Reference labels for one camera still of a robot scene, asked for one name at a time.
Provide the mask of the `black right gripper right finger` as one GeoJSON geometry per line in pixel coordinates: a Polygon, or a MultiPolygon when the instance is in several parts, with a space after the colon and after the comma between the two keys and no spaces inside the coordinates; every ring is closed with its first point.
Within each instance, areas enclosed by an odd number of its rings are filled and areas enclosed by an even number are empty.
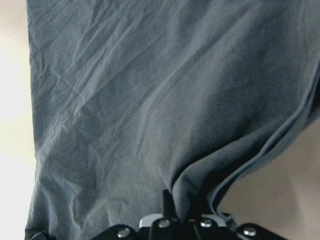
{"type": "Polygon", "coordinates": [[[220,230],[217,223],[207,217],[189,219],[184,225],[185,240],[219,240],[220,230]]]}

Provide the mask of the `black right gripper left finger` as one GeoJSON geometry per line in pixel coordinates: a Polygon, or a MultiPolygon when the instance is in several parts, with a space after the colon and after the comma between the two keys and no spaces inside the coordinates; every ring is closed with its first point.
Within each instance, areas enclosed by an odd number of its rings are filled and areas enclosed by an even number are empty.
{"type": "Polygon", "coordinates": [[[162,191],[162,214],[155,219],[149,230],[150,240],[175,240],[179,223],[173,197],[169,190],[162,191]]]}

